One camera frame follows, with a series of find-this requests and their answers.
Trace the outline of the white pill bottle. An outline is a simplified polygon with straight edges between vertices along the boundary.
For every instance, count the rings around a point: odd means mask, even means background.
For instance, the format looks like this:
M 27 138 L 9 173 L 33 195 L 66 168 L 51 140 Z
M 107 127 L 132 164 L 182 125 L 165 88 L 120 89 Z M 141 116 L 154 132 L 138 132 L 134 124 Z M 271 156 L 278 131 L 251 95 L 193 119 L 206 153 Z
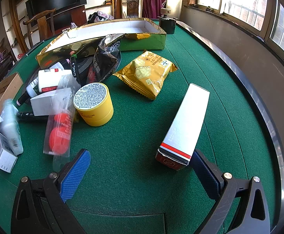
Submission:
M 39 70 L 38 77 L 27 86 L 26 92 L 30 98 L 34 98 L 44 92 L 56 90 L 65 75 L 72 75 L 72 71 L 59 68 Z

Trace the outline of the cardboard tray box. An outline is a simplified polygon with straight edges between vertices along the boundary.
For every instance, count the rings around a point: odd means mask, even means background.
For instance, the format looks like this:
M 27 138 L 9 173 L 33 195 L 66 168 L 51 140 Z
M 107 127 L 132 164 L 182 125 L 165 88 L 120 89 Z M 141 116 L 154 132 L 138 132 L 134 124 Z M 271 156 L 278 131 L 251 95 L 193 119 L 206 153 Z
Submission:
M 14 99 L 22 85 L 23 81 L 18 72 L 13 73 L 0 82 L 0 114 L 3 110 L 4 101 Z

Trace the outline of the clear bag red balls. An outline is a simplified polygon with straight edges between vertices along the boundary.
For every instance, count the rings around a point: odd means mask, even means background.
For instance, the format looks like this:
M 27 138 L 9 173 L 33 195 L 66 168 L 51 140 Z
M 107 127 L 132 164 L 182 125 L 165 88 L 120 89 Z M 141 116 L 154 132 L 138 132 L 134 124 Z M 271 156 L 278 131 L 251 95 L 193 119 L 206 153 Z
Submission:
M 73 75 L 67 74 L 60 79 L 51 98 L 52 106 L 45 131 L 44 154 L 69 157 L 75 116 L 73 98 L 79 89 L 80 84 Z

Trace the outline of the maroon cloth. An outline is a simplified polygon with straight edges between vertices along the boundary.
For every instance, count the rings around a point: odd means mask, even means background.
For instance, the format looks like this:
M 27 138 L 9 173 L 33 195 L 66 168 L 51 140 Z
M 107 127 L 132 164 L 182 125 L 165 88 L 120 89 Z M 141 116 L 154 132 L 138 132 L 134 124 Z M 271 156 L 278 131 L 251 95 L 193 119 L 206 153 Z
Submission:
M 142 17 L 156 19 L 160 16 L 160 9 L 165 6 L 166 0 L 143 0 Z

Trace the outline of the gold shallow box tray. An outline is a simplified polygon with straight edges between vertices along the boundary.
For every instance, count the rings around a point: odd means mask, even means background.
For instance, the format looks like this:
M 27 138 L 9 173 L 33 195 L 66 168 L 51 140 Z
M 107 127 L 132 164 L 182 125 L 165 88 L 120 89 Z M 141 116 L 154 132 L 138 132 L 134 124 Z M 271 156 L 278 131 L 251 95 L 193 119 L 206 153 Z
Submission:
M 79 52 L 86 48 L 81 56 L 92 55 L 101 39 L 108 34 L 123 36 L 121 51 L 162 50 L 165 48 L 167 35 L 159 25 L 148 18 L 92 23 L 63 32 L 36 55 L 36 60 L 44 69 L 52 62 L 69 56 L 71 51 Z

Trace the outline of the wooden chair with cloth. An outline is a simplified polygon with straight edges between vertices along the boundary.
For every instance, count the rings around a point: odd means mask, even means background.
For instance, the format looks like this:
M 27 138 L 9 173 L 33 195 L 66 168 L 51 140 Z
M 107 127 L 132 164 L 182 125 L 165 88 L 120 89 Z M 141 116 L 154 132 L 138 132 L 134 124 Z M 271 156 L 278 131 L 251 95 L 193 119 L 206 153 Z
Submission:
M 142 18 L 142 5 L 143 0 L 126 0 L 127 3 L 127 18 Z M 114 17 L 116 19 L 121 19 L 122 15 L 122 2 L 120 3 L 120 7 L 118 6 L 118 0 L 113 0 L 114 4 Z

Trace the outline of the yellow snack packet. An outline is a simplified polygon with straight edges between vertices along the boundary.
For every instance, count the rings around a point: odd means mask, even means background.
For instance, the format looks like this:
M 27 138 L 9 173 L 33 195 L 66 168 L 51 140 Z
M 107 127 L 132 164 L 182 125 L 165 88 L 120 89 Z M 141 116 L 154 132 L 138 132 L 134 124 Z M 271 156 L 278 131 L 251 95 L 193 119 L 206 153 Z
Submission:
M 176 70 L 177 66 L 171 61 L 145 51 L 114 75 L 133 90 L 155 100 L 168 74 Z

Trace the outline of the yellow round tin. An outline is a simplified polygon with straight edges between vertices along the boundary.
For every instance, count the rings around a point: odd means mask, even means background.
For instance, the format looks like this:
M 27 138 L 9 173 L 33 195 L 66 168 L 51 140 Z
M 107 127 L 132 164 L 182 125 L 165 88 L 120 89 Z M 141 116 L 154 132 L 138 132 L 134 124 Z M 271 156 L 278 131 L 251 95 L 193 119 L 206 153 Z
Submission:
M 80 88 L 73 98 L 73 104 L 84 121 L 93 127 L 106 124 L 114 112 L 109 89 L 100 82 Z

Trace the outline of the small white carton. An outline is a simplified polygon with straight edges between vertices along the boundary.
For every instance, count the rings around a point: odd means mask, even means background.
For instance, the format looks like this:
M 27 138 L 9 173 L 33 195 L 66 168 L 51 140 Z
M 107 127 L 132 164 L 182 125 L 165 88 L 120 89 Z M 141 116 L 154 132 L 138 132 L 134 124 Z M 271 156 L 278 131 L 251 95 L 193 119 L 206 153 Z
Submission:
M 11 173 L 18 157 L 12 152 L 6 137 L 0 133 L 0 170 Z

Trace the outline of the silver red carton box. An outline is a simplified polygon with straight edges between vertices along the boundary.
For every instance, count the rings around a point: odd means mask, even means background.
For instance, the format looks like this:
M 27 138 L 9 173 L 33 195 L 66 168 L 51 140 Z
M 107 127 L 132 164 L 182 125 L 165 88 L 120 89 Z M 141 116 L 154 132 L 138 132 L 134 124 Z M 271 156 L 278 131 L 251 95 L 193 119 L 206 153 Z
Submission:
M 170 125 L 160 143 L 155 159 L 174 169 L 188 166 L 200 136 L 210 92 L 191 83 Z

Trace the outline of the dark jar with knob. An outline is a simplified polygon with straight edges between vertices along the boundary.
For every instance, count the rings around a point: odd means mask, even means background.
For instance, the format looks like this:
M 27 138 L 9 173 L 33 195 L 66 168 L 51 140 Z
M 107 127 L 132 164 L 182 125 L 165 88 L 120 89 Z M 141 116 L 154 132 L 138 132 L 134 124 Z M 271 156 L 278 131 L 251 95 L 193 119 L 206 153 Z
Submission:
M 170 18 L 171 10 L 167 8 L 160 9 L 159 26 L 167 33 L 174 34 L 176 27 L 176 18 Z

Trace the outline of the white square box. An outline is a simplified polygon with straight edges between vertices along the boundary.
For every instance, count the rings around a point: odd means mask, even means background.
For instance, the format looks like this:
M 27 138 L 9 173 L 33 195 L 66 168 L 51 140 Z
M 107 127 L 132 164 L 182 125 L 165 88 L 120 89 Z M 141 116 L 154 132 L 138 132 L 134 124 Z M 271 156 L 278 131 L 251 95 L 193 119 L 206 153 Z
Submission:
M 63 88 L 40 94 L 30 100 L 35 116 L 56 115 L 67 109 L 71 88 Z

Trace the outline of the wooden chair left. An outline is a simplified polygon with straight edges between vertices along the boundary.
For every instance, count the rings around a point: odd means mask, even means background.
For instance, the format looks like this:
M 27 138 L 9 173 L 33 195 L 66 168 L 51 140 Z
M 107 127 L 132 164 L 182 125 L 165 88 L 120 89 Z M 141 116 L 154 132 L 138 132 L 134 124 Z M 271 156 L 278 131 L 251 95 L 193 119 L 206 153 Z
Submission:
M 54 12 L 56 9 L 52 10 L 45 10 L 43 12 L 40 12 L 36 14 L 33 18 L 23 21 L 23 25 L 27 26 L 27 34 L 28 34 L 28 41 L 30 47 L 33 47 L 33 40 L 31 37 L 31 23 L 34 21 L 37 22 L 38 30 L 39 30 L 39 38 L 40 41 L 45 40 L 48 38 L 48 26 L 47 26 L 47 19 L 46 16 L 50 14 L 50 30 L 51 35 L 55 35 L 55 28 L 54 28 Z

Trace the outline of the black foil snack bag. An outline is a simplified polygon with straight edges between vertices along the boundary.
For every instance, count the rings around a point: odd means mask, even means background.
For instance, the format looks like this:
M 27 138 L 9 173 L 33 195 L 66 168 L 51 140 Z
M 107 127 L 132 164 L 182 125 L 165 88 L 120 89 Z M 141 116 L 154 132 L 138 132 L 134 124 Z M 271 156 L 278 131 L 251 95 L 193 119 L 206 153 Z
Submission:
M 115 73 L 121 62 L 120 42 L 124 34 L 108 34 L 97 46 L 86 83 L 102 82 Z

